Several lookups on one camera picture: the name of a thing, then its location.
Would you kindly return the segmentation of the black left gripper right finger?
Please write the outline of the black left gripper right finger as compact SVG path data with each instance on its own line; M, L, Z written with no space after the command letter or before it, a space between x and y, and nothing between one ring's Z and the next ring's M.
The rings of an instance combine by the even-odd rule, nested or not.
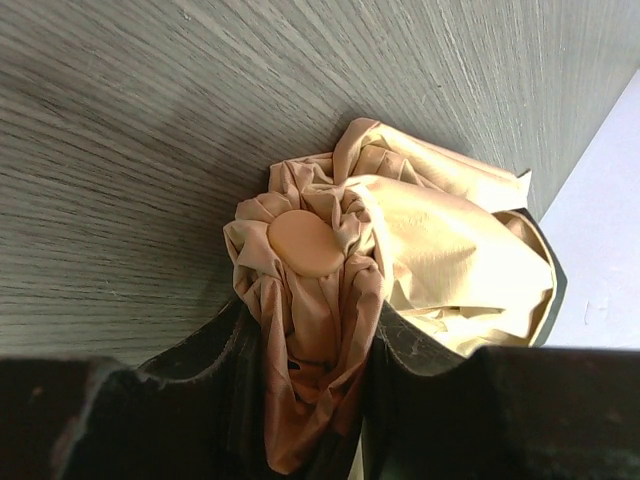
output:
M635 479L635 351L483 347L462 358L385 307L364 396L368 479Z

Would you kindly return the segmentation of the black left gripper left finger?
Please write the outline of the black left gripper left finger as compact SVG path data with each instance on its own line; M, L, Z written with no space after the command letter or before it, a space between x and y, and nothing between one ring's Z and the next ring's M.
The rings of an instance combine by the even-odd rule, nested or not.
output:
M249 479L263 467L260 334L240 301L129 367L1 360L5 479Z

